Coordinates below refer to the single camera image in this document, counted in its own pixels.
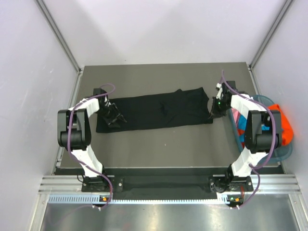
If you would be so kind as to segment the black t shirt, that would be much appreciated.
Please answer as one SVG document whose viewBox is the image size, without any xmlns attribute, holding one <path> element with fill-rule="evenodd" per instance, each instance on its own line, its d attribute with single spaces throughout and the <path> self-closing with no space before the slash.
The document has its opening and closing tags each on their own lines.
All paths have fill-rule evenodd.
<svg viewBox="0 0 308 231">
<path fill-rule="evenodd" d="M 117 121 L 111 128 L 101 115 L 97 116 L 97 133 L 131 130 L 173 128 L 188 125 L 212 124 L 207 104 L 209 97 L 202 87 L 178 89 L 171 93 L 111 99 L 126 122 Z"/>
</svg>

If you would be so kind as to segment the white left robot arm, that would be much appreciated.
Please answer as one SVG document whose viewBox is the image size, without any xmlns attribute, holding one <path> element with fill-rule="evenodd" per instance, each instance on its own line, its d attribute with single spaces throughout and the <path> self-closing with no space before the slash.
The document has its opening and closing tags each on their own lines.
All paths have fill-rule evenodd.
<svg viewBox="0 0 308 231">
<path fill-rule="evenodd" d="M 83 167 L 83 183 L 104 191 L 109 186 L 103 164 L 97 159 L 91 147 L 89 118 L 98 114 L 108 128 L 119 128 L 119 122 L 126 122 L 117 106 L 108 96 L 90 97 L 81 100 L 76 106 L 57 113 L 57 141 Z"/>
</svg>

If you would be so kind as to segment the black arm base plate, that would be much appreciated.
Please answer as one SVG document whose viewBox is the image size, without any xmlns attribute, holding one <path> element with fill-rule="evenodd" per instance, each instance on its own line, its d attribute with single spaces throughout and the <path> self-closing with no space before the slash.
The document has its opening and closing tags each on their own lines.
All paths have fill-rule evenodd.
<svg viewBox="0 0 308 231">
<path fill-rule="evenodd" d="M 213 199 L 217 193 L 253 191 L 251 178 L 247 182 L 228 184 L 225 167 L 180 168 L 107 168 L 104 173 L 109 185 L 86 186 L 83 192 L 107 193 L 113 187 L 115 200 L 190 200 Z"/>
</svg>

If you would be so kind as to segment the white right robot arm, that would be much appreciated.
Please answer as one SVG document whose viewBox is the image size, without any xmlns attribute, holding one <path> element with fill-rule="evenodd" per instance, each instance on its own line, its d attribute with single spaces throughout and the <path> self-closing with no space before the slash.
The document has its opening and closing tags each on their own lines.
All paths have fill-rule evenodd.
<svg viewBox="0 0 308 231">
<path fill-rule="evenodd" d="M 247 182 L 252 169 L 264 157 L 270 159 L 276 148 L 282 145 L 282 121 L 278 110 L 270 110 L 246 94 L 229 93 L 213 98 L 211 116 L 219 118 L 229 109 L 237 110 L 246 119 L 244 149 L 238 159 L 226 171 L 225 186 L 237 190 L 242 182 Z"/>
</svg>

